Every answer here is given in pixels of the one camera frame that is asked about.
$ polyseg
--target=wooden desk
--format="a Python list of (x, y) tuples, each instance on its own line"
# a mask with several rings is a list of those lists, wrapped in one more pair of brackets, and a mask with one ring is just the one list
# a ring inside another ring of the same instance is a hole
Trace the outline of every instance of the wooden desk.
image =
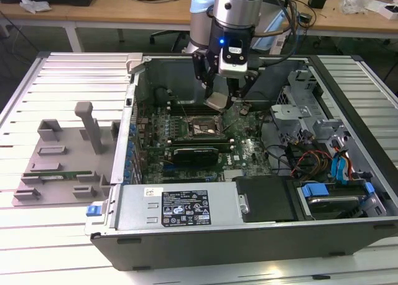
[(190, 5), (191, 0), (153, 4), (135, 0), (94, 0), (89, 8), (71, 8), (67, 13), (67, 19), (69, 21), (189, 25)]
[[(22, 26), (63, 27), (72, 50), (82, 52), (83, 46), (76, 29), (153, 29), (189, 30), (190, 1), (178, 0), (162, 4), (148, 4), (134, 0), (94, 0), (89, 7), (52, 5), (53, 10), (30, 14), (18, 4), (0, 4), (15, 24)], [(335, 37), (398, 38), (398, 21), (388, 21), (379, 14), (344, 15), (340, 11), (341, 0), (327, 0), (323, 9), (317, 10), (317, 22), (308, 35)], [(311, 13), (298, 3), (300, 11)], [(0, 17), (0, 25), (8, 22)]]
[[(368, 11), (367, 14), (343, 14), (341, 0), (327, 0), (323, 9), (314, 9), (317, 13), (315, 25), (308, 35), (325, 34), (327, 36), (397, 38), (398, 21), (389, 21), (380, 14)], [(299, 11), (312, 15), (312, 11), (297, 3)]]

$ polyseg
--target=side panel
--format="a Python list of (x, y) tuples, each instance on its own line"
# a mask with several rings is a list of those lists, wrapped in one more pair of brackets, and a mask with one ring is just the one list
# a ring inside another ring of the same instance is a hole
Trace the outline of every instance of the side panel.
[(142, 236), (91, 236), (120, 271), (350, 255), (397, 232), (398, 222)]

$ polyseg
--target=blue tab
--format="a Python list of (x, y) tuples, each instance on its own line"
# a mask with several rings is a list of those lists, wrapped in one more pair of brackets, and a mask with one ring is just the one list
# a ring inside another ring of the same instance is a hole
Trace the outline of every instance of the blue tab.
[(368, 191), (368, 194), (374, 193), (374, 187), (370, 182), (365, 183), (365, 188)]
[(338, 157), (334, 157), (332, 162), (331, 162), (331, 176), (336, 177), (337, 175), (337, 162), (338, 162)]
[(99, 217), (100, 215), (102, 215), (101, 209), (102, 209), (102, 207), (100, 205), (87, 206), (86, 216), (87, 217)]
[(306, 184), (302, 188), (304, 197), (329, 196), (326, 184)]
[(346, 167), (346, 160), (344, 158), (340, 158), (337, 168), (337, 176), (336, 179), (340, 181), (342, 184), (347, 184), (347, 180), (344, 179), (344, 168)]

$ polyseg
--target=warning label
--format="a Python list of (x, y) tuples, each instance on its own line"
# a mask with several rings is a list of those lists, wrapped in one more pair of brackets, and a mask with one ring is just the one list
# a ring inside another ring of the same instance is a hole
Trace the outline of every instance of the warning label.
[(211, 225), (207, 190), (162, 192), (162, 225)]

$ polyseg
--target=red wire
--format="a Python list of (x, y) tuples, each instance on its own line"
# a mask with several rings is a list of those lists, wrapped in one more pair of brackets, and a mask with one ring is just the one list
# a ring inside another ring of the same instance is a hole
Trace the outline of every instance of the red wire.
[[(308, 153), (315, 153), (315, 152), (320, 153), (320, 154), (324, 154), (324, 155), (326, 155), (329, 159), (332, 159), (331, 156), (329, 155), (329, 153), (327, 153), (327, 152), (325, 152), (325, 151), (321, 151), (321, 150), (311, 150), (311, 151), (305, 152), (305, 153), (301, 156), (301, 158), (300, 158), (300, 159), (298, 160), (298, 162), (297, 162), (296, 167), (299, 166), (299, 164), (303, 161), (304, 157), (305, 157)], [(293, 173), (294, 173), (295, 171), (297, 171), (297, 170), (296, 170), (296, 169), (293, 169), (292, 173), (290, 173), (290, 176), (292, 176)]]

